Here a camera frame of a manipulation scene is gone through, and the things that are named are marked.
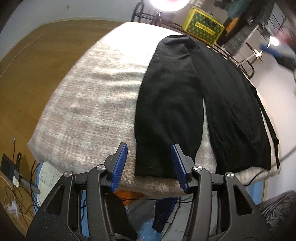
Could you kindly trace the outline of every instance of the paper sheet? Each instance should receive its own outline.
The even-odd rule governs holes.
[[[63,173],[55,169],[50,163],[44,162],[42,164],[38,183],[40,194],[38,195],[37,201],[39,205],[43,203],[51,189],[62,175]]]

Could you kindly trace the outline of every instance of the baseboard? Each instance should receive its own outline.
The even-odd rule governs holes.
[[[38,25],[36,28],[31,30],[26,36],[28,36],[30,33],[35,31],[37,28],[50,24],[50,23],[57,23],[57,22],[63,22],[63,21],[71,21],[71,20],[105,20],[105,21],[113,21],[113,22],[119,22],[119,23],[125,23],[127,21],[125,20],[118,20],[118,19],[113,19],[113,18],[100,18],[100,17],[72,17],[72,18],[61,18],[61,19],[56,19],[53,21],[45,22],[40,25]],[[0,62],[5,58],[5,56],[20,42],[22,41],[26,36],[22,37],[12,48],[10,48],[2,57],[0,57]]]

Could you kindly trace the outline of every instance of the metal screw head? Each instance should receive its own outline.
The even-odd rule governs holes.
[[[227,172],[226,176],[229,178],[234,178],[234,174],[232,172]]]
[[[72,176],[72,172],[71,172],[71,171],[66,171],[66,172],[64,173],[64,176],[65,176],[65,177],[71,177],[71,176]]]
[[[193,169],[199,172],[202,170],[202,166],[194,166]]]
[[[102,171],[102,170],[104,170],[106,167],[103,165],[103,164],[100,164],[100,165],[98,165],[97,167],[96,167],[96,169],[98,170],[98,171]]]

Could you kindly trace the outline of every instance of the light bulb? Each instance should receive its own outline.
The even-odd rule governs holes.
[[[275,37],[272,37],[272,36],[270,36],[270,43],[272,44],[272,45],[274,45],[274,46],[279,46],[279,41],[278,41],[278,39],[277,38],[275,38]]]
[[[190,0],[150,0],[152,5],[164,12],[175,12],[184,8]]]

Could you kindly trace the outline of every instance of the wooden floor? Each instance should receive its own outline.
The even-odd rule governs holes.
[[[103,20],[72,20],[43,25],[26,36],[0,62],[0,155],[5,153],[10,159],[15,141],[15,158],[22,154],[20,173],[30,179],[34,158],[27,148],[35,126],[51,94],[77,60],[101,37],[115,27],[118,22]],[[0,201],[12,200],[12,192],[0,178]],[[23,205],[28,208],[30,196],[21,188]],[[26,214],[30,225],[31,215]],[[12,217],[22,233],[27,225],[21,216]]]

